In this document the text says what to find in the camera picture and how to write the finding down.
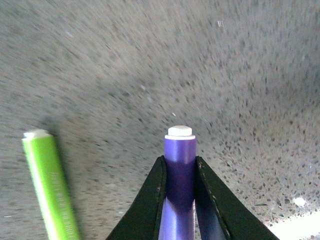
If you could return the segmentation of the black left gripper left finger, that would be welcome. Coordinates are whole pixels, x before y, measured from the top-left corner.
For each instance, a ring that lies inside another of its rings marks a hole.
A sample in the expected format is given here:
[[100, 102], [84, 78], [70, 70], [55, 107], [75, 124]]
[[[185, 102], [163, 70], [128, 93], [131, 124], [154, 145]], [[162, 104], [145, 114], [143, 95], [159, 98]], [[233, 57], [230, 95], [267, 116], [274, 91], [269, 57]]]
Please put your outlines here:
[[107, 239], [157, 240], [166, 197], [166, 183], [167, 167], [162, 155], [156, 159], [131, 206]]

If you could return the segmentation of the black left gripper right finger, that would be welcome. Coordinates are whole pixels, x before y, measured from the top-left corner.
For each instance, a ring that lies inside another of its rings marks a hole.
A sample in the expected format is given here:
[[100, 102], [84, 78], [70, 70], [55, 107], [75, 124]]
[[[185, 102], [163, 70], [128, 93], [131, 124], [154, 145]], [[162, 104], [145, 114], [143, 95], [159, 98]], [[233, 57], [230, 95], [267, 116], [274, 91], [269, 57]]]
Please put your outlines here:
[[196, 157], [195, 210], [202, 240], [277, 240], [214, 170]]

